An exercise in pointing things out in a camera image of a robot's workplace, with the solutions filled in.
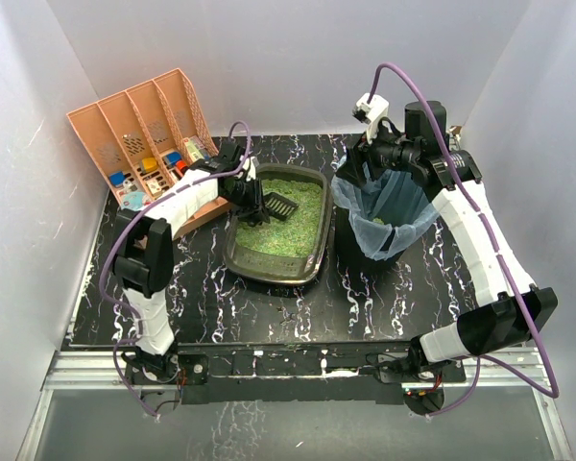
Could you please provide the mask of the black slotted litter scoop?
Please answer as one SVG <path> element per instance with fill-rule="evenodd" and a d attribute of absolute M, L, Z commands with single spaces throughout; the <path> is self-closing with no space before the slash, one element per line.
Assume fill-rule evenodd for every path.
<path fill-rule="evenodd" d="M 263 199 L 268 214 L 281 222 L 290 219 L 299 208 L 297 203 L 276 192 L 265 194 Z"/>

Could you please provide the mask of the dark green litter box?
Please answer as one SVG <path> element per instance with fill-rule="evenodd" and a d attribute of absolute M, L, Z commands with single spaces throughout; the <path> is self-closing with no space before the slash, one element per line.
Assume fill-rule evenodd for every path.
<path fill-rule="evenodd" d="M 330 228 L 329 183 L 320 172 L 289 164 L 257 169 L 265 193 L 275 192 L 298 205 L 285 221 L 272 217 L 250 227 L 233 217 L 227 231 L 224 262 L 234 274 L 261 282 L 301 285 L 318 274 Z"/>

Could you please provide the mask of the black trash bin blue bag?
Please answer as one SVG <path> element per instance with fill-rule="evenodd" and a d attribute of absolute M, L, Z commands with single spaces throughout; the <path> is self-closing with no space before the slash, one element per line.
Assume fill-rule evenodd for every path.
<path fill-rule="evenodd" d="M 330 189 L 336 207 L 335 250 L 349 262 L 397 258 L 439 217 L 407 172 L 386 171 L 363 189 L 334 175 Z M 376 217 L 385 225 L 374 223 Z"/>

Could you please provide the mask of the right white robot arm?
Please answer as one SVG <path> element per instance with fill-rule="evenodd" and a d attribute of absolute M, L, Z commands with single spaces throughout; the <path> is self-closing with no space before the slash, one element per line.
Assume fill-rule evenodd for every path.
<path fill-rule="evenodd" d="M 445 107 L 438 101 L 406 105 L 403 132 L 391 122 L 388 108 L 387 100 L 370 93 L 356 102 L 353 115 L 367 128 L 347 150 L 337 176 L 364 190 L 387 172 L 409 174 L 450 230 L 476 295 L 473 310 L 414 340 L 408 365 L 424 369 L 539 341 L 558 298 L 552 288 L 539 288 L 516 259 L 472 155 L 450 150 Z"/>

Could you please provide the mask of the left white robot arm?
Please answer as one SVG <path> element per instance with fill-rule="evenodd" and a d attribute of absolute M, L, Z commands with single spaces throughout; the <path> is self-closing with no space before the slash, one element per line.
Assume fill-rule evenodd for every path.
<path fill-rule="evenodd" d="M 136 346 L 151 356 L 166 354 L 174 343 L 165 289 L 173 276 L 173 239 L 200 209 L 222 198 L 239 220 L 250 226 L 270 221 L 262 183 L 249 151 L 225 142 L 215 157 L 195 161 L 180 180 L 151 203 L 142 215 L 126 211 L 110 271 L 136 311 Z"/>

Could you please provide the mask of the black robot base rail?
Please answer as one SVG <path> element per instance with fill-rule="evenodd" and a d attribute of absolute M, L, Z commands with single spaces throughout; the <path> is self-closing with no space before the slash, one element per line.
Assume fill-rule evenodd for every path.
<path fill-rule="evenodd" d="M 444 388 L 463 384 L 461 364 L 409 364 L 407 341 L 306 343 L 175 343 L 163 356 L 138 347 L 120 353 L 126 381 L 140 395 L 172 393 L 172 404 L 216 402 L 371 400 L 402 405 L 413 390 L 432 391 L 442 403 Z"/>

